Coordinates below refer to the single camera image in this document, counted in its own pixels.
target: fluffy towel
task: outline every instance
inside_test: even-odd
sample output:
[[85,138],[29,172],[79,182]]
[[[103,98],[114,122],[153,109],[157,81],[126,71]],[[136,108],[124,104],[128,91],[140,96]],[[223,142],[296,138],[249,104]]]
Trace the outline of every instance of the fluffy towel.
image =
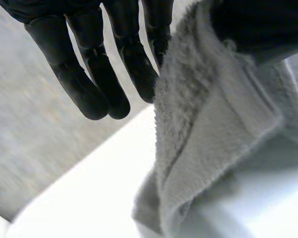
[[133,216],[159,237],[176,237],[192,201],[268,139],[298,142],[298,84],[287,62],[259,67],[220,42],[216,2],[188,9],[157,81],[156,164]]

